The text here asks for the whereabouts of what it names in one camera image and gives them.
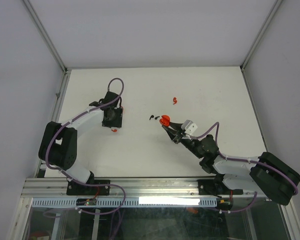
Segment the black joint housing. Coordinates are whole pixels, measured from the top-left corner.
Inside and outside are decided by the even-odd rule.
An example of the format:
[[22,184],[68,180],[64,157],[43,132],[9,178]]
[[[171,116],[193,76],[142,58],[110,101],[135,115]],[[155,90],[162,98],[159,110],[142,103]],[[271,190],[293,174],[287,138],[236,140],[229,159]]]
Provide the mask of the black joint housing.
[[[272,153],[264,152],[259,157],[259,162],[279,170],[298,186],[300,175]],[[251,168],[250,176],[264,194],[278,204],[288,205],[295,193],[294,187],[288,180],[268,167],[257,164]]]
[[[46,160],[48,145],[60,128],[61,124],[54,121],[46,125],[38,153],[41,160]],[[65,127],[56,138],[62,140],[61,144],[54,141],[50,148],[49,164],[58,166],[65,171],[71,168],[77,158],[77,137],[78,132],[76,129]]]
[[[89,104],[89,106],[99,107],[101,105],[107,104],[114,99],[116,99],[119,95],[112,91],[107,91],[105,97],[100,99],[99,101],[94,101]],[[110,105],[101,107],[100,109],[103,111],[103,121],[102,126],[108,128],[121,128],[122,127],[122,116],[123,109],[121,108],[122,99],[121,97],[118,100],[114,101]]]

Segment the black bracket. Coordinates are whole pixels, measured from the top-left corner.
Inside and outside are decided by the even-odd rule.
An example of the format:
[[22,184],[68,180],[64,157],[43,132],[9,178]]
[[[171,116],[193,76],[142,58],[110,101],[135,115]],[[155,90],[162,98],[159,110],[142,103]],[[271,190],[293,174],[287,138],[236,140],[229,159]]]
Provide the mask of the black bracket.
[[[199,195],[213,195],[221,198],[220,195],[230,195],[231,190],[227,188],[222,182],[216,182],[215,179],[199,179],[198,181]],[[232,190],[233,195],[243,195],[242,189]]]
[[[110,184],[110,180],[100,180],[94,179],[93,182],[89,184]],[[94,186],[83,186],[74,181],[69,181],[66,189],[66,194],[68,196],[94,196],[98,192],[98,188]],[[99,196],[109,196],[110,187],[100,186]]]

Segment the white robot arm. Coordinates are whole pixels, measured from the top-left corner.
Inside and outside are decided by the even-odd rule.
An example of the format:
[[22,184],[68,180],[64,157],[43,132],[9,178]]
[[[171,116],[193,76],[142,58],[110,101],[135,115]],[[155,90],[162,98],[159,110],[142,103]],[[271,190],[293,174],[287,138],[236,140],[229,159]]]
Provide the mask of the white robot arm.
[[77,140],[97,125],[121,128],[123,116],[121,102],[120,95],[108,89],[104,98],[90,103],[83,112],[70,120],[64,123],[49,122],[41,141],[39,158],[46,161],[50,168],[62,170],[65,175],[81,183],[93,182],[94,174],[76,161]]
[[[181,143],[201,159],[199,164],[203,170],[215,174],[211,184],[203,185],[207,193],[218,196],[229,190],[263,192],[281,205],[288,205],[291,197],[298,193],[300,175],[272,153],[264,152],[254,157],[222,154],[217,145],[218,122],[200,137],[194,137],[198,127],[190,120],[174,123],[170,122],[167,115],[163,115],[160,123],[175,144]],[[208,134],[215,126],[216,140]]]

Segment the metal frame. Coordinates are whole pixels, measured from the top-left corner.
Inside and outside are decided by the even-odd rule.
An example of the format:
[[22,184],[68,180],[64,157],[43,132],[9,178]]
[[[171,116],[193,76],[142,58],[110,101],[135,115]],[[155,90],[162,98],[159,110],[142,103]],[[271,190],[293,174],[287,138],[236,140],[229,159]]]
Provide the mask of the metal frame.
[[27,228],[27,223],[29,220],[29,214],[32,205],[32,197],[20,198],[16,214],[14,216],[14,221],[9,230],[8,238],[9,240],[22,240],[25,235],[25,229]]
[[274,19],[275,15],[276,15],[276,13],[277,13],[278,9],[280,8],[283,1],[284,0],[276,0],[274,5],[272,6],[268,16],[266,16],[266,19],[265,19],[262,27],[260,28],[258,34],[256,35],[256,38],[255,38],[248,54],[246,55],[242,65],[241,65],[242,71],[244,71],[246,66],[248,65],[250,59],[252,58],[253,54],[255,53],[255,50],[257,49],[257,46],[261,42],[263,36],[265,35],[270,23]]
[[37,28],[38,32],[40,33],[44,43],[48,47],[49,51],[51,52],[52,56],[54,57],[55,61],[58,63],[61,70],[65,73],[67,71],[67,68],[65,67],[65,64],[63,60],[61,59],[55,45],[51,41],[51,38],[49,37],[44,25],[40,21],[38,14],[36,13],[36,10],[32,6],[29,0],[21,0],[25,9],[29,13],[30,18],[33,21],[33,24]]
[[[56,93],[55,105],[52,111],[51,120],[58,121],[61,113],[62,104],[65,98],[66,89],[68,86],[71,71],[67,69],[62,58],[60,57],[56,47],[54,46],[51,38],[49,37],[45,27],[43,26],[41,20],[38,17],[34,7],[32,6],[30,0],[21,0],[24,4],[25,9],[29,13],[34,25],[39,31],[43,41],[51,52],[52,56],[61,68],[63,75],[60,84],[59,91]],[[255,109],[255,104],[251,96],[250,88],[245,79],[245,68],[255,53],[260,41],[263,39],[271,21],[276,15],[279,7],[281,6],[283,0],[276,0],[272,9],[270,10],[266,20],[264,21],[260,31],[258,32],[245,60],[241,65],[242,74],[250,100],[252,102],[253,110],[256,115],[257,122],[259,124],[259,118],[257,111]],[[259,124],[260,132],[263,138],[263,131]],[[41,161],[38,159],[38,167],[35,172],[37,175],[41,166]],[[111,183],[118,184],[125,188],[128,197],[139,197],[139,196],[172,196],[172,197],[187,197],[187,198],[197,198],[198,197],[198,183],[197,180],[200,177],[189,177],[189,178],[111,178]],[[24,188],[21,194],[20,201],[17,206],[16,214],[14,217],[13,225],[10,228],[8,239],[20,240],[23,239],[25,229],[27,227],[27,221],[30,214],[30,206],[33,202],[33,198],[44,197],[67,197],[67,180],[65,178],[28,178],[25,181]],[[250,192],[245,192],[242,196],[234,196],[234,198],[247,198]],[[110,196],[111,198],[120,197],[122,193],[119,189],[111,188]],[[292,240],[300,240],[300,220],[296,212],[293,201],[291,200],[288,206],[280,206],[282,213],[282,218],[285,219],[286,228],[290,234]],[[249,212],[247,212],[247,224],[251,227],[253,226],[252,218],[249,217]],[[98,225],[93,227],[93,232],[98,232]],[[256,239],[255,234],[251,233],[252,239]]]

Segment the purple cable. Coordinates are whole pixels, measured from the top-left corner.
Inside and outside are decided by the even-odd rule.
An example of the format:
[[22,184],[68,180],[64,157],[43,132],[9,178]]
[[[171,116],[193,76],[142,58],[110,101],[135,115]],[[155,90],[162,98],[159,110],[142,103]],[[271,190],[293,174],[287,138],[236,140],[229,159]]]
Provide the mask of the purple cable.
[[111,232],[112,232],[112,224],[114,223],[114,217],[115,217],[116,212],[112,213],[111,215],[111,222],[110,222],[110,231],[109,231],[109,239],[111,237]]
[[125,211],[123,210],[122,216],[121,216],[121,214],[120,214],[120,211],[118,211],[118,213],[119,213],[119,222],[118,222],[118,226],[116,227],[116,229],[115,229],[114,233],[112,234],[112,237],[111,237],[110,240],[114,240],[114,239],[115,239],[115,237],[116,237],[116,235],[117,235],[117,233],[118,233],[118,231],[119,231],[120,225],[121,225],[121,223],[122,223],[122,221],[123,221],[123,219],[124,219]]
[[[216,131],[215,131],[215,144],[218,146],[218,133],[219,133],[219,126],[220,126],[220,123],[217,121],[215,124],[212,125],[212,127],[210,127],[208,129],[208,131],[206,131],[204,134],[200,135],[200,136],[190,136],[192,139],[200,139],[200,138],[203,138],[205,137],[208,133],[211,132],[211,130],[216,126]],[[225,157],[220,151],[218,152],[220,157],[222,157],[223,159],[225,160],[230,160],[230,161],[236,161],[236,162],[244,162],[244,163],[249,163],[249,161],[247,159],[240,159],[240,158],[234,158],[234,157]],[[274,167],[270,166],[270,165],[267,165],[263,162],[259,162],[259,161],[254,161],[254,160],[251,160],[250,163],[253,163],[253,164],[257,164],[257,165],[260,165],[260,166],[263,166],[265,168],[268,168],[274,172],[276,172],[277,174],[279,174],[280,176],[282,176],[285,180],[287,180],[291,185],[292,187],[294,188],[294,195],[297,195],[299,193],[299,190],[298,190],[298,187],[297,185],[289,178],[287,177],[284,173],[282,173],[281,171],[275,169]]]
[[[108,105],[111,105],[113,104],[114,102],[116,102],[122,95],[122,93],[124,92],[124,89],[125,89],[125,84],[124,84],[124,81],[122,81],[121,78],[113,78],[109,84],[108,84],[108,91],[110,90],[110,85],[113,81],[115,80],[119,80],[122,84],[122,88],[121,88],[121,92],[119,93],[119,95],[112,101],[108,102],[108,103],[105,103],[103,105],[100,105],[100,106],[96,106],[92,109],[90,109],[90,112],[91,111],[95,111],[95,110],[98,110],[100,108],[103,108],[103,107],[106,107]],[[119,188],[122,190],[122,193],[123,193],[123,200],[122,200],[122,203],[117,207],[115,208],[114,210],[112,211],[109,211],[109,212],[96,212],[96,213],[93,213],[93,212],[89,212],[89,211],[85,211],[85,210],[82,210],[81,208],[79,208],[83,213],[87,213],[87,214],[90,214],[90,215],[106,215],[106,214],[111,214],[111,213],[114,213],[115,211],[119,210],[123,204],[125,203],[126,201],[126,192],[125,190],[123,189],[123,187],[119,186],[119,185],[116,185],[116,184],[87,184],[87,183],[84,183],[84,182],[80,182],[78,181],[77,179],[73,178],[72,176],[70,176],[69,174],[66,173],[66,171],[64,171],[63,169],[61,169],[60,167],[53,167],[49,164],[49,153],[50,153],[50,150],[51,150],[51,147],[53,145],[53,143],[55,142],[55,140],[57,139],[57,136],[61,133],[61,131],[66,127],[68,126],[69,124],[71,124],[72,122],[78,120],[79,118],[83,117],[84,115],[88,114],[89,112],[88,111],[84,111],[82,112],[81,114],[79,114],[78,116],[74,117],[71,121],[68,121],[66,122],[64,125],[62,125],[60,127],[60,129],[55,133],[55,135],[52,137],[47,149],[46,149],[46,153],[45,153],[45,164],[46,166],[49,168],[49,169],[52,169],[52,170],[59,170],[61,171],[67,178],[69,179],[72,179],[75,183],[77,184],[80,184],[80,185],[83,185],[83,186],[87,186],[87,187],[105,187],[105,186],[108,186],[108,187],[116,187],[116,188]]]

